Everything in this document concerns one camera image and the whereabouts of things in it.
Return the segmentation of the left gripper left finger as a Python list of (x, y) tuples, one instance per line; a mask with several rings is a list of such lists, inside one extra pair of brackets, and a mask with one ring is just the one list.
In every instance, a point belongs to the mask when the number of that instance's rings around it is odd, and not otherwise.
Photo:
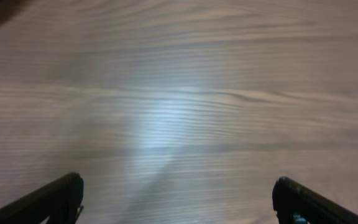
[(76, 172), (63, 177), (0, 208), (0, 224), (71, 223), (81, 212), (84, 181)]

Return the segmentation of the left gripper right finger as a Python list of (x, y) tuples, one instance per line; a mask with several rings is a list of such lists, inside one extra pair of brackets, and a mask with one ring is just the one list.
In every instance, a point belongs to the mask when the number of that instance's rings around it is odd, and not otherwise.
[(272, 192), (279, 224), (358, 224), (358, 215), (298, 182), (280, 177)]

